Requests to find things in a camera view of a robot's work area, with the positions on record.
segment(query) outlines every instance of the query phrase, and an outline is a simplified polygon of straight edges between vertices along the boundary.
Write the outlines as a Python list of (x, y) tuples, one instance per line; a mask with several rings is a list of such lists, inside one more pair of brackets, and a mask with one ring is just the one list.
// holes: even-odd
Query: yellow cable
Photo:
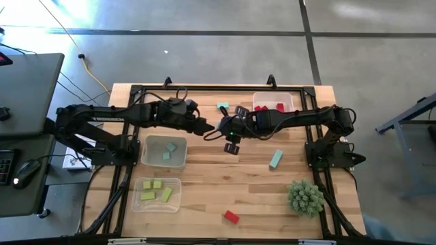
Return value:
[[(52, 14), (52, 12), (50, 12), (50, 10), (48, 10), (48, 8), (42, 3), (41, 0), (38, 0), (43, 6), (44, 8), (47, 10), (47, 12), (59, 23), (59, 25), (62, 27), (62, 29), (65, 31), (65, 33), (68, 35), (68, 37), (73, 41), (73, 44), (75, 45), (77, 51), (79, 52), (79, 54), (82, 54), (82, 51), (80, 50), (79, 46), (77, 45), (76, 41), (74, 41), (73, 37), (68, 33), (67, 29), (65, 27), (63, 27), (63, 25), (61, 24), (61, 22), (59, 20), (57, 20), (57, 18)], [(104, 90), (106, 92), (108, 92), (108, 94), (110, 94), (108, 88), (106, 88), (106, 86), (104, 86), (104, 84), (102, 82), (100, 82), (100, 80), (98, 80), (88, 69), (88, 65), (87, 63), (84, 61), (84, 58), (79, 58), (82, 60), (83, 63), (83, 67), (84, 69), (88, 72), (88, 74), (94, 78), (95, 81), (97, 81), (100, 86), (102, 86), (104, 88)]]

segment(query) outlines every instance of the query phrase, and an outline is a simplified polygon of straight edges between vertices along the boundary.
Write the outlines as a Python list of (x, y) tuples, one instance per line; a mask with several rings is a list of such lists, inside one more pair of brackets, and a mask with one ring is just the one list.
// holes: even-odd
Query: keyboard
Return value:
[(17, 156), (18, 150), (0, 150), (0, 186), (10, 183)]

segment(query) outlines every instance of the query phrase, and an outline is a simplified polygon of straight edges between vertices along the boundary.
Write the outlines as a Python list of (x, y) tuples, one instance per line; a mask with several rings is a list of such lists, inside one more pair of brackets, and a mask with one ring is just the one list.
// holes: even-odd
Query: computer mouse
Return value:
[(16, 189), (24, 189), (31, 182), (35, 173), (40, 169), (41, 163), (38, 160), (30, 160), (24, 163), (16, 172), (12, 184)]

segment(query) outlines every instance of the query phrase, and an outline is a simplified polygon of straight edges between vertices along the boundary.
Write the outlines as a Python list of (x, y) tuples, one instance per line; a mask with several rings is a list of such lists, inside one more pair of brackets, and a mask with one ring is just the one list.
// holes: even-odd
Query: red block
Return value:
[(233, 223), (237, 223), (239, 221), (239, 216), (232, 213), (231, 211), (227, 210), (227, 212), (224, 214), (224, 218), (228, 219), (229, 221), (232, 221)]
[(283, 103), (278, 103), (277, 106), (276, 106), (276, 109), (279, 112), (285, 112), (285, 105)]

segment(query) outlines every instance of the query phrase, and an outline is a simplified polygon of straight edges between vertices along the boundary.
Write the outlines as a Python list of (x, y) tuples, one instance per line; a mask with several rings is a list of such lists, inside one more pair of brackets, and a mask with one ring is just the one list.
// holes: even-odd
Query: yellow-green block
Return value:
[(153, 188), (154, 189), (161, 189), (162, 188), (162, 180), (155, 180), (153, 182)]
[(144, 190), (151, 189), (151, 181), (144, 181), (143, 186)]
[(149, 193), (143, 193), (141, 194), (141, 201), (146, 201), (146, 200), (153, 200), (156, 199), (156, 193), (149, 192)]
[(165, 187), (163, 193), (161, 195), (161, 200), (164, 202), (168, 202), (171, 197), (172, 189), (170, 187)]

